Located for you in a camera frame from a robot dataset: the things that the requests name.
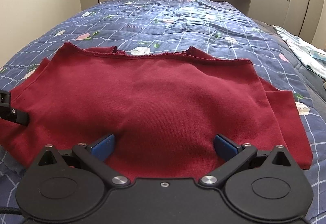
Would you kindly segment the blue floral checked quilt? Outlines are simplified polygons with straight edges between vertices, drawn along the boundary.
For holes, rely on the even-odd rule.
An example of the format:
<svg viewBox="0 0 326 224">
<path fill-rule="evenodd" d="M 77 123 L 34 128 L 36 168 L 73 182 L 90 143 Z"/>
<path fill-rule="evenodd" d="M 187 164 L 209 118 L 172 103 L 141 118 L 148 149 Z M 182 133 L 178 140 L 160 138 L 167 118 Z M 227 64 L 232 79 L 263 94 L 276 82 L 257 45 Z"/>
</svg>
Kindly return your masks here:
<svg viewBox="0 0 326 224">
<path fill-rule="evenodd" d="M 1 89 L 24 82 L 42 59 L 65 42 L 78 47 L 116 46 L 142 53 L 183 51 L 194 46 L 222 59 L 248 58 L 262 78 L 293 91 L 313 152 L 306 176 L 314 191 L 308 212 L 325 223 L 325 101 L 309 91 L 281 46 L 253 19 L 226 2 L 211 0 L 111 0 L 55 25 L 1 66 Z"/>
</svg>

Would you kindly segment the red knit sweater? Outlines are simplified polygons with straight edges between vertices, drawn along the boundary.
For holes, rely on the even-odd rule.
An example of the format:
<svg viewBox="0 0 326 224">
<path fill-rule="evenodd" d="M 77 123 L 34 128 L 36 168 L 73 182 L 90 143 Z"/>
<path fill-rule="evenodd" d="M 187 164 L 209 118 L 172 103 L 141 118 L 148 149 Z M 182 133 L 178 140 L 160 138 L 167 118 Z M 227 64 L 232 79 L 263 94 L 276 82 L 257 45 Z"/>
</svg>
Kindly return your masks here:
<svg viewBox="0 0 326 224">
<path fill-rule="evenodd" d="M 260 150 L 287 148 L 302 169 L 312 150 L 291 91 L 247 59 L 219 60 L 194 47 L 130 56 L 116 47 L 65 43 L 12 91 L 28 126 L 1 121 L 1 145 L 29 166 L 46 144 L 69 149 L 113 134 L 107 164 L 130 179 L 199 178 L 216 169 L 222 134 Z"/>
</svg>

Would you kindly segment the grey quilted bedspread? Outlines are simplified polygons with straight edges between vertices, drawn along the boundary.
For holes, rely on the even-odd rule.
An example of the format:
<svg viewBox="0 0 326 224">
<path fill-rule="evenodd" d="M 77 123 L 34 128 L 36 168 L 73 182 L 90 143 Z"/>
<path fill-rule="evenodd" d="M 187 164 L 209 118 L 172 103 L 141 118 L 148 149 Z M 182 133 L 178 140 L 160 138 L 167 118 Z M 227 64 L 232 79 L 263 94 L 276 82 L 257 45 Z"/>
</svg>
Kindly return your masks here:
<svg viewBox="0 0 326 224">
<path fill-rule="evenodd" d="M 281 50 L 285 55 L 286 59 L 294 67 L 297 74 L 303 79 L 304 84 L 312 91 L 313 94 L 318 95 L 322 100 L 325 101 L 325 88 L 323 87 L 324 80 L 316 75 L 313 71 L 305 68 L 305 66 L 300 62 L 296 55 L 291 51 L 289 46 L 285 41 L 277 34 L 275 28 L 264 22 L 254 19 L 254 22 L 259 26 L 261 30 L 272 36 L 272 39 L 281 46 Z"/>
</svg>

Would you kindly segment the light blue folded cloth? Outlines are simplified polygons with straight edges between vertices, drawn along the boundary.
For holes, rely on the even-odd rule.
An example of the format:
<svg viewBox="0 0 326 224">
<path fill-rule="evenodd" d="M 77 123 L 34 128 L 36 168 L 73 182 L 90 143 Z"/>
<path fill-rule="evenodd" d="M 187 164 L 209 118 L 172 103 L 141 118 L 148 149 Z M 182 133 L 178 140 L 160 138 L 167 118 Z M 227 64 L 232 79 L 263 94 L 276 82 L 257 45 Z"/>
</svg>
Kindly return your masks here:
<svg viewBox="0 0 326 224">
<path fill-rule="evenodd" d="M 292 35 L 280 26 L 273 26 L 273 28 L 306 68 L 325 79 L 326 59 L 324 50 L 318 49 L 300 37 Z"/>
</svg>

